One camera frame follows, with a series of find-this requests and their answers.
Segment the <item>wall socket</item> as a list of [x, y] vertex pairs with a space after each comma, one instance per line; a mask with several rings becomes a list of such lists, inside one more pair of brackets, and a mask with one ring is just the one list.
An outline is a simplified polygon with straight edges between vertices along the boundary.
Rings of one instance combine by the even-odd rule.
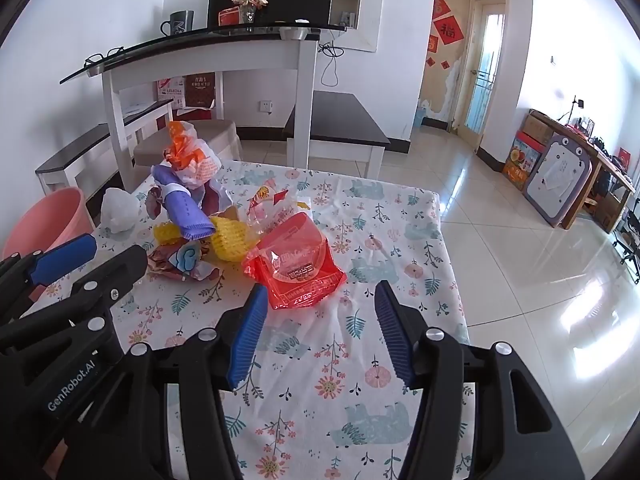
[[273, 104], [271, 101], [260, 101], [259, 110], [263, 113], [271, 114], [273, 110]]

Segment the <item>beige plastic stool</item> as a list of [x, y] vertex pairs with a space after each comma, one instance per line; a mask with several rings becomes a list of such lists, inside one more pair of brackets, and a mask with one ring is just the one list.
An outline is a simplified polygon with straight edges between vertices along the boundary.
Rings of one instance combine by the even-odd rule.
[[[236, 133], [235, 123], [227, 119], [194, 120], [185, 126], [185, 136], [189, 137], [190, 150], [205, 152], [205, 145], [220, 160], [241, 160], [242, 145]], [[165, 152], [172, 145], [169, 128], [165, 127], [152, 133], [134, 148], [134, 161], [137, 166], [151, 167], [159, 164]]]

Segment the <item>fruit cardboard box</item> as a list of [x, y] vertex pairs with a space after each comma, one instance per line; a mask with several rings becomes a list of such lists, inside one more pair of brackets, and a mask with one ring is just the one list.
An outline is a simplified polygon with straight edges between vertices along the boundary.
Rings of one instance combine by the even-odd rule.
[[516, 188], [522, 190], [543, 152], [544, 146], [540, 142], [519, 131], [514, 136], [502, 173]]

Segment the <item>wooden desk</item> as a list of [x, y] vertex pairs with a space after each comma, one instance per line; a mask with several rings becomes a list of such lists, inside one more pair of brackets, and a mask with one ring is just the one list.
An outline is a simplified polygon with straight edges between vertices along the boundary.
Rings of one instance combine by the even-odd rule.
[[[566, 230], [593, 198], [597, 222], [605, 232], [612, 232], [636, 192], [631, 180], [576, 128], [562, 125], [538, 110], [530, 110], [528, 116], [548, 127], [552, 137], [525, 183], [525, 198], [550, 226]], [[598, 177], [605, 174], [622, 187], [622, 196], [616, 197], [611, 191], [596, 192]]]

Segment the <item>left dark-top white bench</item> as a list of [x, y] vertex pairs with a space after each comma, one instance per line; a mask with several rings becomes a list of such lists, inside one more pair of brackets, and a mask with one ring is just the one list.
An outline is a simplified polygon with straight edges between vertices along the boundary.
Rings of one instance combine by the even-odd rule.
[[[160, 118], [171, 118], [171, 100], [152, 103], [124, 119], [129, 151], [152, 133], [157, 132]], [[118, 174], [110, 130], [101, 122], [59, 150], [35, 170], [43, 193], [49, 195], [60, 188], [80, 188], [88, 200]]]

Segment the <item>grey children drawing board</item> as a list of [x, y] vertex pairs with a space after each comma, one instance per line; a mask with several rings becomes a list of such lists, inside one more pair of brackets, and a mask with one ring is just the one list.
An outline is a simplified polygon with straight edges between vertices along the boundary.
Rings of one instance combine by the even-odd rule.
[[550, 226], [563, 220], [592, 173], [584, 148], [555, 133], [524, 186], [524, 196]]

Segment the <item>floral tablecloth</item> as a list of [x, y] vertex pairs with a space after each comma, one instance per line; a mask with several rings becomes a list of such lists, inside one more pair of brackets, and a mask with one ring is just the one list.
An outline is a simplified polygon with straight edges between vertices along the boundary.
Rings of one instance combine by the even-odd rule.
[[247, 375], [222, 398], [242, 477], [397, 478], [420, 396], [394, 372], [374, 289], [388, 281], [428, 324], [466, 337], [438, 196], [252, 162], [226, 162], [218, 178], [239, 211], [261, 188], [309, 205], [346, 276], [318, 306], [270, 311]]

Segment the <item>eyeglasses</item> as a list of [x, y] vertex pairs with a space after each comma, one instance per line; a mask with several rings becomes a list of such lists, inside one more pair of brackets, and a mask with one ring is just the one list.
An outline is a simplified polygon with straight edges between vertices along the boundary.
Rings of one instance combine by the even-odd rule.
[[101, 63], [107, 58], [112, 58], [114, 55], [118, 55], [119, 53], [122, 53], [123, 50], [124, 50], [123, 47], [116, 47], [116, 48], [111, 48], [105, 54], [100, 52], [92, 54], [85, 59], [84, 67], [87, 68], [96, 63]]

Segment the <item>orange white plastic bag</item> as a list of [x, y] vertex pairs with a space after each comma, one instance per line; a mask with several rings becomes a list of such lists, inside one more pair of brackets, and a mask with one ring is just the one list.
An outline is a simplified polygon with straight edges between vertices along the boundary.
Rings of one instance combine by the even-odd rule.
[[164, 149], [164, 159], [187, 188], [200, 188], [221, 170], [219, 157], [190, 122], [174, 120], [168, 124], [168, 133], [170, 143]]

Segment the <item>dark red gift bag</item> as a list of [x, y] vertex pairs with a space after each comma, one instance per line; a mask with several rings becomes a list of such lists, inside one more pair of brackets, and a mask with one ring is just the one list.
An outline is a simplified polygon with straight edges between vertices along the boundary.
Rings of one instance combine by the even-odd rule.
[[215, 103], [215, 74], [200, 73], [184, 77], [186, 107], [210, 110]]

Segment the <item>red plastic bag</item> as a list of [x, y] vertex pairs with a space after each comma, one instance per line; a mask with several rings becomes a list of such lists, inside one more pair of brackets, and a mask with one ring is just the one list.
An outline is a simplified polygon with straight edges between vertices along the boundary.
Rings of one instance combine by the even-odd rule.
[[329, 241], [303, 212], [264, 235], [246, 255], [242, 269], [265, 286], [274, 310], [314, 307], [346, 281]]

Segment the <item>dark-top white bench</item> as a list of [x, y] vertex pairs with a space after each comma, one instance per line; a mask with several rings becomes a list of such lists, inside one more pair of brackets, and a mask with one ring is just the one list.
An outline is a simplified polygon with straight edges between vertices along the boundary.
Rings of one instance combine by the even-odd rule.
[[[157, 132], [160, 118], [171, 118], [171, 100], [152, 103], [124, 119], [129, 151], [152, 133]], [[80, 188], [88, 200], [118, 174], [110, 130], [101, 122], [59, 150], [35, 170], [43, 193], [49, 195], [60, 188]]]
[[309, 156], [363, 162], [376, 180], [390, 140], [350, 93], [316, 90], [312, 101]]

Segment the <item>dark mug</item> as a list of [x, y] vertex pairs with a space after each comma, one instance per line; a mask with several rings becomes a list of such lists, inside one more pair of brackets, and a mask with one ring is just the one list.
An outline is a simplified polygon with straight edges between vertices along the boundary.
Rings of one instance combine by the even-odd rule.
[[168, 20], [160, 24], [160, 33], [165, 37], [177, 36], [193, 29], [194, 12], [180, 10], [169, 15]]

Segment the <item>white red gift bag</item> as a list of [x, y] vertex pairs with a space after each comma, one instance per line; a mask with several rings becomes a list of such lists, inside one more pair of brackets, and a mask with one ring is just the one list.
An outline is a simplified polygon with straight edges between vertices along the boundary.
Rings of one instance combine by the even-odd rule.
[[163, 100], [171, 100], [174, 110], [182, 110], [186, 107], [186, 90], [184, 90], [184, 77], [172, 77], [160, 79], [155, 83], [157, 97]]

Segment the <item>maroon blue wrapper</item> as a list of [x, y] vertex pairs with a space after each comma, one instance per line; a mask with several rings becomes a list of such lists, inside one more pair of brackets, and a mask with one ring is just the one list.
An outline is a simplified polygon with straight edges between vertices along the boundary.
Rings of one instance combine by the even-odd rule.
[[[238, 210], [233, 205], [226, 191], [222, 188], [215, 188], [210, 184], [204, 184], [197, 190], [190, 191], [192, 197], [208, 218], [210, 216], [221, 216], [234, 220], [239, 219]], [[160, 188], [156, 183], [149, 190], [148, 194], [146, 194], [145, 208], [149, 216], [153, 219], [157, 218], [162, 210], [165, 209], [160, 201]]]
[[177, 281], [213, 281], [222, 274], [207, 240], [158, 246], [148, 255], [148, 268], [152, 274]]

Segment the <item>right dark-top white bench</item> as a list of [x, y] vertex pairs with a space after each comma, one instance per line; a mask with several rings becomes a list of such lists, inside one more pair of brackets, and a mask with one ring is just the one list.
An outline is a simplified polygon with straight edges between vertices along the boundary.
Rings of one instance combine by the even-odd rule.
[[316, 90], [312, 101], [309, 156], [363, 162], [376, 180], [390, 140], [350, 93]]

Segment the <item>balcony door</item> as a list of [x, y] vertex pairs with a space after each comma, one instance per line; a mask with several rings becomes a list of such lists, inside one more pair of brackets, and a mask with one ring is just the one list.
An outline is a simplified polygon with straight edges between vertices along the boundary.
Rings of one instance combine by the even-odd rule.
[[499, 71], [506, 0], [475, 0], [472, 18], [457, 125], [458, 135], [476, 152]]

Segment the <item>pink plastic basin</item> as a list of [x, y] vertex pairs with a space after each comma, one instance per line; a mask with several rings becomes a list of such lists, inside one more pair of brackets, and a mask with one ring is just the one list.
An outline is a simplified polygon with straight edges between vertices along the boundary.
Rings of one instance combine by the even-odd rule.
[[80, 188], [61, 188], [23, 214], [2, 250], [6, 258], [19, 252], [47, 252], [81, 234], [91, 234], [94, 224]]

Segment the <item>white glass-top high table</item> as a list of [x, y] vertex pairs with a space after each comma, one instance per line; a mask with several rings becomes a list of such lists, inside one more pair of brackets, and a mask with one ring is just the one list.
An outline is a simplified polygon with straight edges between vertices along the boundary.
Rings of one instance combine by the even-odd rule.
[[72, 80], [82, 73], [101, 78], [104, 110], [118, 172], [126, 190], [132, 191], [137, 185], [134, 183], [134, 165], [122, 116], [122, 90], [160, 79], [214, 73], [216, 112], [221, 117], [224, 114], [221, 82], [224, 73], [294, 70], [297, 73], [294, 141], [288, 163], [305, 169], [308, 167], [319, 40], [322, 36], [333, 39], [344, 30], [343, 27], [318, 27], [301, 21], [274, 26], [236, 25], [199, 29], [124, 49], [101, 63], [87, 68], [82, 66], [63, 80]]

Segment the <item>purple bag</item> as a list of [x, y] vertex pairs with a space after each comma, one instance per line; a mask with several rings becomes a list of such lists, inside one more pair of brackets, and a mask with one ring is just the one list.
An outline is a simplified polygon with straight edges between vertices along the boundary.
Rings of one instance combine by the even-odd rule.
[[155, 183], [160, 188], [160, 201], [169, 220], [178, 226], [186, 240], [201, 240], [214, 234], [213, 222], [192, 197], [191, 191], [182, 184], [171, 166], [155, 165], [151, 169]]

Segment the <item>flower vase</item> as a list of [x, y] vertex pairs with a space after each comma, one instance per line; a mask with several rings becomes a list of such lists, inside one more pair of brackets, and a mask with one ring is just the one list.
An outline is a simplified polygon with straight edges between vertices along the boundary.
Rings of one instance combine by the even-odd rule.
[[268, 0], [230, 0], [239, 9], [239, 22], [252, 24], [258, 10], [268, 4]]

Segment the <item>yellow foam net roll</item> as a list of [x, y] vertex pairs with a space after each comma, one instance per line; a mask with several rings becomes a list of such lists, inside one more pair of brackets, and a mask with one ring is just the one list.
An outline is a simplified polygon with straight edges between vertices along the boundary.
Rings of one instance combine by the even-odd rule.
[[179, 227], [170, 221], [153, 226], [153, 236], [160, 246], [177, 244], [183, 240]]

